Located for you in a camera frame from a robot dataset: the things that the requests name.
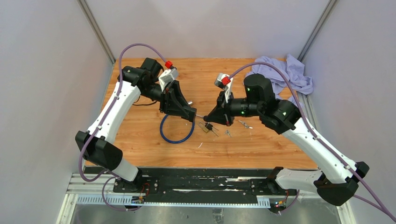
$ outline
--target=purple cloth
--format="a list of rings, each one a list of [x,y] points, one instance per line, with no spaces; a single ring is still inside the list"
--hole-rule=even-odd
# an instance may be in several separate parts
[[[255,61],[267,62],[276,66],[286,76],[294,90],[305,95],[313,92],[312,77],[304,76],[304,64],[295,59],[291,54],[287,55],[285,62],[265,56],[259,57]],[[274,90],[276,98],[282,99],[279,94],[287,85],[275,70],[262,64],[253,65],[252,71],[247,73],[246,76],[255,73],[262,74],[264,77],[271,80],[272,89]],[[293,97],[290,97],[289,101],[296,104]]]

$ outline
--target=wooden table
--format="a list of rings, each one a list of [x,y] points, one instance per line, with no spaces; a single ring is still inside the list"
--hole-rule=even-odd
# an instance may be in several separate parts
[[[123,59],[122,67],[139,67],[144,59]],[[222,72],[232,74],[239,67],[254,59],[223,58],[171,58],[179,71],[180,86],[187,101],[193,101],[197,114],[207,115],[216,105],[220,89],[214,80]],[[234,97],[245,97],[242,80],[250,69],[235,76]],[[114,90],[119,74],[118,62],[107,89],[105,103]],[[281,96],[288,98],[289,90]],[[141,97],[137,104],[150,103]],[[201,168],[316,168],[316,164],[296,145],[261,124],[258,117],[235,118],[230,127],[213,124],[219,131],[205,133],[195,125],[194,133],[184,143],[170,144],[161,138],[159,126],[164,114],[159,104],[132,106],[117,133],[114,145],[124,153],[124,158],[136,166],[151,167],[201,167]],[[246,129],[238,120],[245,121],[253,129]],[[203,121],[196,118],[196,124]],[[180,140],[190,131],[191,123],[179,117],[169,116],[163,127],[165,136]],[[231,138],[224,135],[229,130]]]

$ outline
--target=white wall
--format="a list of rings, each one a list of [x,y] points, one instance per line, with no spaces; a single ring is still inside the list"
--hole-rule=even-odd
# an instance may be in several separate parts
[[[0,223],[55,223],[112,65],[77,1],[0,1]]]
[[[87,0],[115,57],[298,57],[328,0]],[[125,57],[153,56],[135,48]]]
[[[396,1],[339,1],[308,53],[305,74],[319,130],[340,151],[365,161],[365,178],[396,214]],[[358,195],[369,197],[363,186]],[[359,224],[388,224],[352,199]]]

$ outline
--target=key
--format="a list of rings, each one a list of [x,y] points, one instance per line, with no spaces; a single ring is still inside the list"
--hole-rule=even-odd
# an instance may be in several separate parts
[[[253,127],[247,125],[245,122],[243,122],[243,121],[241,121],[241,120],[238,120],[238,121],[239,121],[245,128],[253,129]]]
[[[209,132],[209,129],[204,125],[204,123],[199,122],[199,123],[198,123],[198,126],[199,126],[200,128],[202,128],[202,130],[203,130],[205,133],[208,133],[208,132]]]
[[[226,134],[226,135],[228,135],[228,136],[231,137],[231,133],[230,133],[230,131],[228,131],[228,130],[226,130],[226,132],[225,132],[224,134]]]

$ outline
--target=blue cable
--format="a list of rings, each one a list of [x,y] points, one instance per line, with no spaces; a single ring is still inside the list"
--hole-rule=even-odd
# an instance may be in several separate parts
[[[167,138],[165,137],[165,135],[163,134],[163,131],[162,131],[163,123],[164,123],[165,119],[166,119],[168,116],[169,116],[168,114],[165,115],[165,117],[164,117],[164,118],[162,119],[162,121],[161,121],[161,124],[160,124],[160,134],[161,134],[161,137],[162,137],[165,141],[167,141],[167,142],[169,142],[169,143],[172,143],[172,144],[178,144],[178,143],[185,142],[185,141],[192,135],[192,132],[194,131],[195,122],[192,123],[190,133],[188,133],[188,135],[187,135],[184,139],[179,140],[179,141],[172,141],[172,140],[167,139]]]

